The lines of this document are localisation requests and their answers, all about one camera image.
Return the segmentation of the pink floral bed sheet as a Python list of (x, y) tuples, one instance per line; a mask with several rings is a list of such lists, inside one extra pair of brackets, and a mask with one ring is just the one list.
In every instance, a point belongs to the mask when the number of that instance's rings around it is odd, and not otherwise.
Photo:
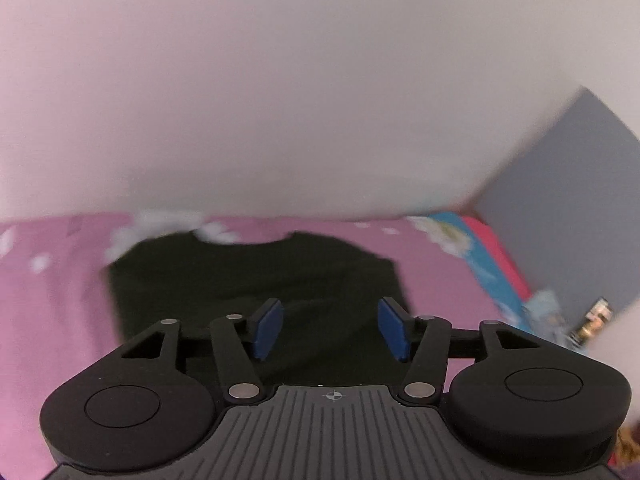
[(142, 240), (194, 232), (213, 243), (263, 243), (293, 232), (329, 235), (390, 258), (416, 312), (473, 328), (520, 324), (530, 289), (480, 220), (451, 212), (359, 222), (209, 217), (192, 211), (87, 214), (1, 227), (1, 473), (40, 479), (53, 460), (41, 404), (118, 346), (107, 264)]

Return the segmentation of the black knit sweater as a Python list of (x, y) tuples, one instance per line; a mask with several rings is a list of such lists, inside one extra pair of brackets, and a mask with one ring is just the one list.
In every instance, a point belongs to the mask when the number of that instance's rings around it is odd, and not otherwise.
[(338, 238), (217, 245), (171, 234), (137, 244), (106, 273), (124, 339), (163, 318), (202, 339), (215, 318), (280, 300), (281, 333), (257, 367), (266, 386), (390, 385), (407, 369), (378, 331), (378, 302), (405, 300), (393, 261)]

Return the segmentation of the grey headboard panel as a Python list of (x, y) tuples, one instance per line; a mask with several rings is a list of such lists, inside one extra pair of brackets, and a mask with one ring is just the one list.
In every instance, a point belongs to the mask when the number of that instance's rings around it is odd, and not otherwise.
[(579, 320), (599, 298), (639, 296), (639, 140), (584, 90), (474, 205), (532, 289)]

